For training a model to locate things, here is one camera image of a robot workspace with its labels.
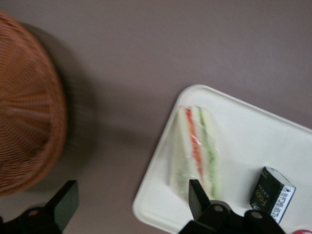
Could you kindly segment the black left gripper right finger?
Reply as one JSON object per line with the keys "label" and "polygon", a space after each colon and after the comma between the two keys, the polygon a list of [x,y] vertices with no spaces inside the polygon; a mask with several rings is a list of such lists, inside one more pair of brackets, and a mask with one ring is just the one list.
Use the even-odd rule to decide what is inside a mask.
{"label": "black left gripper right finger", "polygon": [[283,234],[283,229],[263,211],[248,210],[243,216],[218,200],[209,200],[197,179],[189,181],[189,207],[193,219],[181,234]]}

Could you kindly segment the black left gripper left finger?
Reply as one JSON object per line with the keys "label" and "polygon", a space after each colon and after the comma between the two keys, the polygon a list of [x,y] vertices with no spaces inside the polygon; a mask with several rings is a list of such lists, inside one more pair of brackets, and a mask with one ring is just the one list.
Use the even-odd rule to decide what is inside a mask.
{"label": "black left gripper left finger", "polygon": [[79,206],[78,181],[68,180],[44,205],[25,210],[18,217],[4,222],[2,234],[61,234]]}

